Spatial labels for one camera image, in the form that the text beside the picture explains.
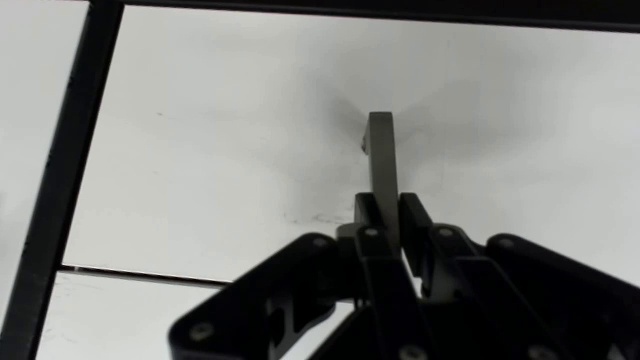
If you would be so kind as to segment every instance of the black frame edge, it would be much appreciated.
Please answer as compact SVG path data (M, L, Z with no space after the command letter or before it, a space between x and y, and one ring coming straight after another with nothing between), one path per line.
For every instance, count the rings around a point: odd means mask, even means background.
M33 360L64 258L124 1L91 1L68 77L18 273L8 302L0 357Z

